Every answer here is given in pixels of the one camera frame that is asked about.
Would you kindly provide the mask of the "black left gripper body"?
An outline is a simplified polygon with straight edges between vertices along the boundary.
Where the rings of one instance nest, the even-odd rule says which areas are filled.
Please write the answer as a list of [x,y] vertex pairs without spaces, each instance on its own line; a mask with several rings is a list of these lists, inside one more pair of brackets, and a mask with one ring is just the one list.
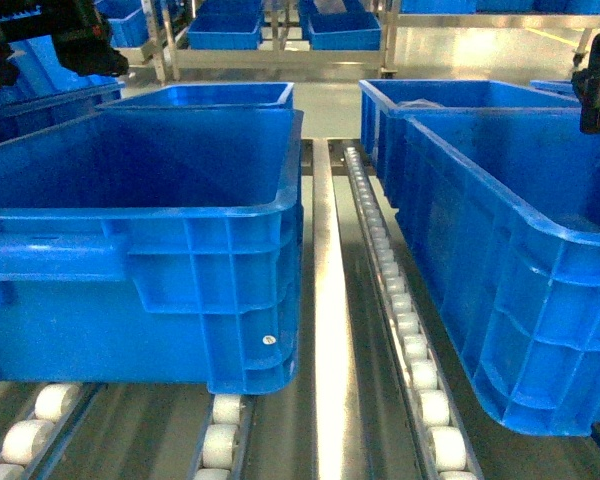
[[16,83],[11,44],[49,36],[60,65],[80,76],[120,77],[129,63],[111,46],[108,19],[92,1],[0,1],[0,89]]

